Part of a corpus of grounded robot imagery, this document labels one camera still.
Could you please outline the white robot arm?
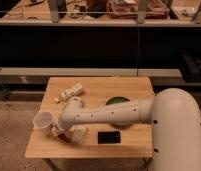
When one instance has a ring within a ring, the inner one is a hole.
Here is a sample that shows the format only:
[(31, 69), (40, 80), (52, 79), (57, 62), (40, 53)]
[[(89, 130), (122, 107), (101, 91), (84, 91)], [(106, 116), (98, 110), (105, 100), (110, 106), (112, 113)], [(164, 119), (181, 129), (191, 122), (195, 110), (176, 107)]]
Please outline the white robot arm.
[(194, 97), (182, 89), (94, 108), (85, 108), (73, 97), (55, 119), (52, 132), (64, 134), (74, 125), (92, 123), (150, 123), (153, 171), (201, 171), (201, 112)]

